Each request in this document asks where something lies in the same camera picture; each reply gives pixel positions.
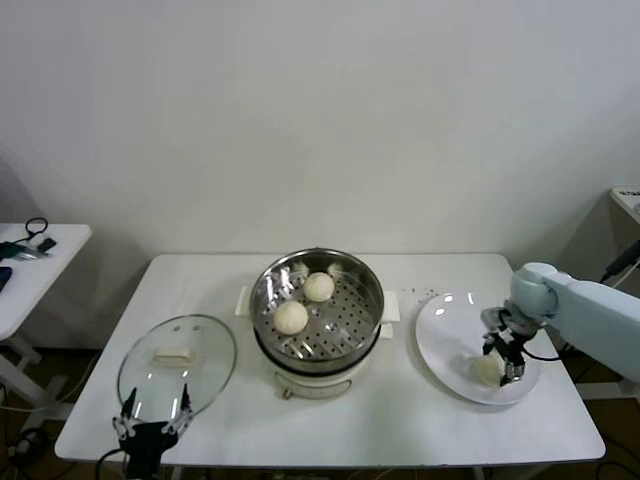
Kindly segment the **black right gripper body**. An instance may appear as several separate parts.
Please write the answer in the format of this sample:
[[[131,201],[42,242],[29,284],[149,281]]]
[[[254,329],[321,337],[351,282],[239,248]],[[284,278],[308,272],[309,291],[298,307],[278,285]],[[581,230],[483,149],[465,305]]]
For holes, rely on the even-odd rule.
[[[494,334],[494,343],[505,365],[513,368],[525,366],[523,346],[526,343],[526,338],[524,336],[509,328],[504,328]]]

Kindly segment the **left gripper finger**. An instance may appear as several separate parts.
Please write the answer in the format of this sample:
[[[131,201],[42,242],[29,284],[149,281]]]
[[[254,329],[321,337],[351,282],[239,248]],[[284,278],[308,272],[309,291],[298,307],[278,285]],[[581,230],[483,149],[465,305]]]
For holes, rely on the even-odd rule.
[[[136,395],[137,389],[133,388],[121,407],[120,415],[112,418],[112,426],[119,439],[129,439],[135,435],[135,418],[132,413]]]
[[[179,402],[179,409],[167,424],[167,432],[169,434],[183,434],[189,427],[194,418],[191,404],[191,398],[188,391],[188,385],[183,385],[182,394]]]

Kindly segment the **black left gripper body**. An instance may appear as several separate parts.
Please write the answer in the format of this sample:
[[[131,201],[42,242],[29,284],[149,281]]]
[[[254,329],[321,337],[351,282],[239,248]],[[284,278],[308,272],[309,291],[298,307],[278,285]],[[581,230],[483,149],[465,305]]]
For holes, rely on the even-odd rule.
[[[125,478],[158,479],[162,456],[178,443],[178,433],[167,422],[137,424],[133,433],[125,433],[119,440],[120,448],[129,456]]]

